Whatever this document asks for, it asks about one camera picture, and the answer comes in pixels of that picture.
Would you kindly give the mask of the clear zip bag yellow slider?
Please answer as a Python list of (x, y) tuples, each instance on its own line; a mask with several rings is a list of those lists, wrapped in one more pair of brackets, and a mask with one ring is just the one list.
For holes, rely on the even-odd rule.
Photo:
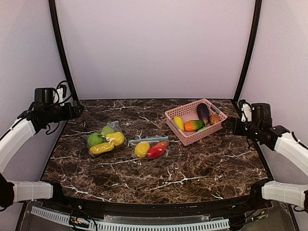
[[(119, 121), (110, 122), (110, 123), (106, 124), (105, 126), (110, 126), (110, 127), (112, 127), (112, 128), (115, 130), (115, 132), (118, 132), (118, 131), (119, 131), (119, 132), (122, 132), (123, 135), (124, 135), (124, 132), (122, 131), (122, 129), (121, 129), (121, 127), (120, 127)], [(89, 151), (89, 155), (90, 155), (90, 156), (96, 157), (96, 156), (102, 155), (102, 154), (99, 154), (99, 155), (91, 155), (91, 154), (90, 154), (90, 148), (91, 148), (91, 147), (89, 147), (89, 145), (88, 145), (88, 136), (89, 136), (90, 134), (92, 134), (92, 133), (95, 133), (95, 132), (101, 134), (102, 129), (103, 129), (103, 127), (102, 127), (100, 130), (96, 130), (96, 131), (93, 131), (93, 132), (88, 132), (88, 133), (82, 135), (82, 138), (86, 141), (86, 145), (87, 145), (87, 148), (88, 148), (88, 151)], [(104, 143), (104, 142), (109, 142), (109, 141), (108, 141), (105, 137), (103, 137), (103, 143)], [(111, 151), (114, 151), (114, 150), (116, 150), (116, 149), (118, 149), (118, 148), (124, 146), (126, 143), (127, 143), (127, 139), (126, 139), (126, 137), (125, 137), (124, 143), (123, 143), (121, 146), (114, 147), (114, 149), (111, 150)]]

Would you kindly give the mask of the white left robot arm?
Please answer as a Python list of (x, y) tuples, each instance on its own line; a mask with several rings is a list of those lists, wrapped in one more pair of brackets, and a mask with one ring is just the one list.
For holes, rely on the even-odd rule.
[[(84, 106), (79, 101), (64, 99), (65, 86), (57, 88), (36, 88), (34, 101), (23, 111), (14, 124), (0, 138), (0, 172), (19, 149), (42, 129), (52, 134), (50, 124), (79, 118)], [(0, 209), (4, 211), (14, 203), (62, 197), (59, 183), (44, 181), (11, 181), (0, 177)]]

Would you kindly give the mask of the small yellow toy lemon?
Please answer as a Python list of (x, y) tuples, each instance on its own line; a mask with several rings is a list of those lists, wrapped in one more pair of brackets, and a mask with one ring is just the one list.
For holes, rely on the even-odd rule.
[(122, 132), (115, 132), (107, 134), (105, 137), (109, 142), (111, 142), (115, 147), (121, 146), (125, 141), (125, 136)]

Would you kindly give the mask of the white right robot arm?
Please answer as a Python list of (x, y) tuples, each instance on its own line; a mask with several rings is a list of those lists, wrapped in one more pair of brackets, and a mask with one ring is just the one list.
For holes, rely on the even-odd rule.
[(247, 205), (256, 209), (261, 202), (278, 201), (308, 211), (308, 147), (293, 131), (272, 124), (268, 103), (238, 102), (240, 117), (223, 122), (227, 134), (245, 137), (249, 145), (263, 150), (268, 176), (250, 188)]

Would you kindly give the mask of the yellow toy fruit front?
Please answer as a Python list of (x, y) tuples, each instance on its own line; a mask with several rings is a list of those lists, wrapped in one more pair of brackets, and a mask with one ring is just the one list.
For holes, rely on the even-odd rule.
[(145, 158), (147, 157), (147, 153), (150, 150), (151, 146), (148, 142), (139, 142), (135, 149), (134, 153), (138, 158)]

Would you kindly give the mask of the red orange toy mango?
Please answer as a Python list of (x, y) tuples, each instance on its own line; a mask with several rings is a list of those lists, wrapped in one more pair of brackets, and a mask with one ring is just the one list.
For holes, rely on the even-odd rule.
[(168, 142), (159, 142), (155, 146), (151, 147), (147, 152), (147, 157), (150, 159), (160, 157), (167, 149)]

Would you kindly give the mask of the green toy lime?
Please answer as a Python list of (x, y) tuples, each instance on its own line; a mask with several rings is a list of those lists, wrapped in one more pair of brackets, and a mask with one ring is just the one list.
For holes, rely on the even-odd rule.
[(98, 145), (98, 144), (101, 144), (103, 143), (103, 137), (101, 134), (95, 132), (95, 133), (92, 133), (88, 136), (88, 145), (89, 147), (92, 147), (92, 146), (95, 146), (95, 145)]
[(106, 137), (106, 135), (112, 134), (112, 133), (115, 133), (115, 130), (110, 126), (105, 126), (105, 127), (103, 127), (103, 129), (101, 131), (101, 136)]

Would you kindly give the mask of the large yellow toy fruit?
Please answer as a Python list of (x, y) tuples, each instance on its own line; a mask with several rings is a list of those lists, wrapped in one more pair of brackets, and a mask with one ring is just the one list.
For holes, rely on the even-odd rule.
[(106, 152), (109, 152), (114, 149), (114, 144), (109, 142), (104, 142), (101, 144), (94, 145), (90, 148), (91, 155), (99, 155)]

